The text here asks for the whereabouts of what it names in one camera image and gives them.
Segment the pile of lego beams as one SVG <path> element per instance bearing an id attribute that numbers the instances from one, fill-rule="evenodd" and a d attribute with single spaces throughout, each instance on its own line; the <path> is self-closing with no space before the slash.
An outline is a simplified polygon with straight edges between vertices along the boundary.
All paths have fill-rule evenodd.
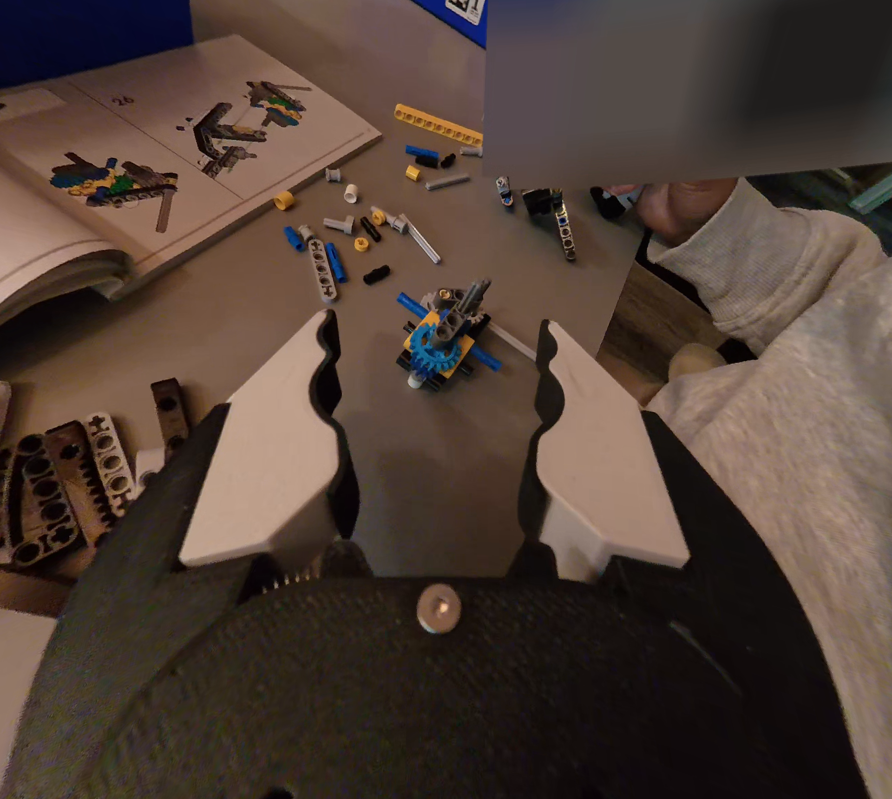
<path id="1" fill-rule="evenodd" d="M 150 386 L 162 445 L 130 460 L 112 416 L 98 411 L 2 448 L 2 565 L 79 569 L 111 536 L 191 432 L 180 383 Z"/>

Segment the person's right hand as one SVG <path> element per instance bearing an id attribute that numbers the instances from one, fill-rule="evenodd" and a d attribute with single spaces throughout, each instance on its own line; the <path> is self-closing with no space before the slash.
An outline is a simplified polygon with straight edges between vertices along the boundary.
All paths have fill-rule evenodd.
<path id="1" fill-rule="evenodd" d="M 667 247 L 679 247 L 721 210 L 738 183 L 737 178 L 726 178 L 650 184 L 633 209 Z"/>

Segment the long grey lego axle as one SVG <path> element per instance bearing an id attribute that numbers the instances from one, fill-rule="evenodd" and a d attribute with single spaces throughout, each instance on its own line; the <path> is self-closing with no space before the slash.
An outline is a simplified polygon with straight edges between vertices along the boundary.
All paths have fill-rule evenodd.
<path id="1" fill-rule="evenodd" d="M 418 245 L 418 247 L 426 254 L 426 256 L 435 264 L 441 264 L 440 254 L 436 251 L 436 249 L 430 244 L 430 242 L 426 239 L 425 236 L 418 230 L 418 227 L 414 225 L 410 220 L 406 220 L 407 225 L 407 233 L 412 238 L 412 240 Z"/>

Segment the long yellow lego beam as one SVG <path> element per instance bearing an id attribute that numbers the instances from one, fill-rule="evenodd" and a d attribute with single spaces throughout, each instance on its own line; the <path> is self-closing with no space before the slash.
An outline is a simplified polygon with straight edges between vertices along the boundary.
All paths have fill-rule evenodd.
<path id="1" fill-rule="evenodd" d="M 475 131 L 448 119 L 439 118 L 403 103 L 395 105 L 394 117 L 402 123 L 452 139 L 461 145 L 471 147 L 481 147 L 483 145 L 482 132 Z"/>

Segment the lego instruction booklet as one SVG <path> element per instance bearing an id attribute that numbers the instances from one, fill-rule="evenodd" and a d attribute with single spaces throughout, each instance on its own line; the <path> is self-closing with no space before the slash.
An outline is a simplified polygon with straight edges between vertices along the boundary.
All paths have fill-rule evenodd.
<path id="1" fill-rule="evenodd" d="M 2 91 L 1 321 L 115 301 L 380 132 L 237 35 Z"/>

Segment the black lego piece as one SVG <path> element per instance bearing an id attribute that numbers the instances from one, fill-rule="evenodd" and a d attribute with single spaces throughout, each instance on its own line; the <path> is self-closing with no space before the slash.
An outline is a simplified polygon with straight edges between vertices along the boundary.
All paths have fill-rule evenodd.
<path id="1" fill-rule="evenodd" d="M 616 221 L 632 210 L 641 197 L 644 186 L 637 185 L 629 191 L 614 194 L 601 187 L 591 187 L 590 196 L 597 213 L 608 221 Z"/>

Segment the person's right forearm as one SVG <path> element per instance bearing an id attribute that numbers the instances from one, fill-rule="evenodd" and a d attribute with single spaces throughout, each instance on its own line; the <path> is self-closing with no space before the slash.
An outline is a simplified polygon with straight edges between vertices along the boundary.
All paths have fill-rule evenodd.
<path id="1" fill-rule="evenodd" d="M 755 359 L 671 378 L 653 411 L 705 420 L 732 407 L 805 421 L 890 418 L 890 258 L 877 236 L 826 210 L 776 208 L 744 179 L 697 230 L 654 228 L 655 264 L 688 282 L 718 331 Z"/>

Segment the light grey holed lego beam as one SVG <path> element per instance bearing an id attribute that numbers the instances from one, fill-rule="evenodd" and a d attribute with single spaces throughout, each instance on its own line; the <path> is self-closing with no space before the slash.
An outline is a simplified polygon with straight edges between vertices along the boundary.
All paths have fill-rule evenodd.
<path id="1" fill-rule="evenodd" d="M 337 300 L 338 289 L 326 246 L 315 236 L 308 239 L 306 245 L 321 300 L 330 305 Z"/>

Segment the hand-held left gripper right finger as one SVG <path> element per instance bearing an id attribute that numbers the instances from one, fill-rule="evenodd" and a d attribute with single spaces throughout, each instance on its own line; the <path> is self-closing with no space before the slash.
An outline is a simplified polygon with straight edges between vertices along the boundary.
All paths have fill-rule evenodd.
<path id="1" fill-rule="evenodd" d="M 550 319 L 535 364 L 540 424 L 518 493 L 525 539 L 570 582 L 595 582 L 615 557 L 682 569 L 688 545 L 638 402 Z"/>

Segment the lego gear assembly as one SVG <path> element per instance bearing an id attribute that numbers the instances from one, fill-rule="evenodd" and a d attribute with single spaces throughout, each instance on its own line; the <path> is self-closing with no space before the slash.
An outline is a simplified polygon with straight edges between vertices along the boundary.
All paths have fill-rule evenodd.
<path id="1" fill-rule="evenodd" d="M 491 322 L 483 309 L 491 284 L 485 277 L 465 289 L 440 287 L 423 301 L 398 296 L 397 303 L 416 317 L 404 327 L 407 336 L 397 359 L 410 389 L 439 392 L 456 374 L 470 376 L 475 364 L 495 373 L 502 369 L 478 343 Z"/>

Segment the black bent lego beam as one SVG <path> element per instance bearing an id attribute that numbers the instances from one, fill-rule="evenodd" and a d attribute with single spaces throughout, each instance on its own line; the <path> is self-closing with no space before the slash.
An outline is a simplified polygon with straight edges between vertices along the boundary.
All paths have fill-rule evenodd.
<path id="1" fill-rule="evenodd" d="M 576 248 L 570 218 L 560 188 L 537 188 L 521 193 L 526 212 L 532 223 L 540 228 L 553 228 L 560 241 L 565 261 L 573 263 Z"/>

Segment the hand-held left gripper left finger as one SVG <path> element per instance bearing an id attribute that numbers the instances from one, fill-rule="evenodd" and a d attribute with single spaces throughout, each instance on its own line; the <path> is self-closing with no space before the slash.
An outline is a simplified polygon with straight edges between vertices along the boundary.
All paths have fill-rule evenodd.
<path id="1" fill-rule="evenodd" d="M 309 568 L 349 539 L 361 506 L 341 400 L 335 311 L 322 309 L 228 401 L 180 561 L 267 555 Z"/>

